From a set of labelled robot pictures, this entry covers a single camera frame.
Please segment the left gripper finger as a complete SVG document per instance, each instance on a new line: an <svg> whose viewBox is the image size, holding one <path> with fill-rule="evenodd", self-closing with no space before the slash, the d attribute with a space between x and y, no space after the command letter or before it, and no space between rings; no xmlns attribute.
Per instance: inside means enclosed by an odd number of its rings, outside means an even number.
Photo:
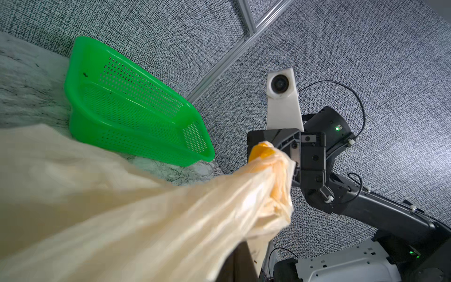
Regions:
<svg viewBox="0 0 451 282"><path fill-rule="evenodd" d="M216 282L257 282L258 276L247 242L241 242L224 262Z"/></svg>

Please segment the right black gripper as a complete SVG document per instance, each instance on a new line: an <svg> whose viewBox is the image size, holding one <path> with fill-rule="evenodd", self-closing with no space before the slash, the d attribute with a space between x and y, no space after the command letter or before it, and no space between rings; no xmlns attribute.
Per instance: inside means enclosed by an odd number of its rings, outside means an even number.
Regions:
<svg viewBox="0 0 451 282"><path fill-rule="evenodd" d="M292 185L302 189L322 189L326 181L325 133L298 129L254 130L247 133L247 155L260 142L268 141L295 163Z"/></svg>

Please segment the banana print plastic bag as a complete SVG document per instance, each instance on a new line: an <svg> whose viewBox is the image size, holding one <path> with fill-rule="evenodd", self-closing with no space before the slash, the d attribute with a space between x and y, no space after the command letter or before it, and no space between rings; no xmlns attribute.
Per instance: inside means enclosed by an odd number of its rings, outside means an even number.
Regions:
<svg viewBox="0 0 451 282"><path fill-rule="evenodd" d="M3 282L213 282L291 222L295 163L269 142L231 175L174 186L47 125L1 130Z"/></svg>

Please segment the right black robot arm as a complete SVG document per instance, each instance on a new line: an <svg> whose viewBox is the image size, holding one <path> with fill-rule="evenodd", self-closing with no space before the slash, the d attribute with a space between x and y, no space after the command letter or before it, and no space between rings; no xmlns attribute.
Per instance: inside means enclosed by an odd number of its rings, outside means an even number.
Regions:
<svg viewBox="0 0 451 282"><path fill-rule="evenodd" d="M350 217L377 229L374 237L325 256L270 264L271 282L448 282L451 230L410 202L394 202L370 191L360 176L332 171L335 158L355 135L345 119L326 106L302 116L303 129L250 131L247 147L268 141L294 162L292 185L307 203L325 213Z"/></svg>

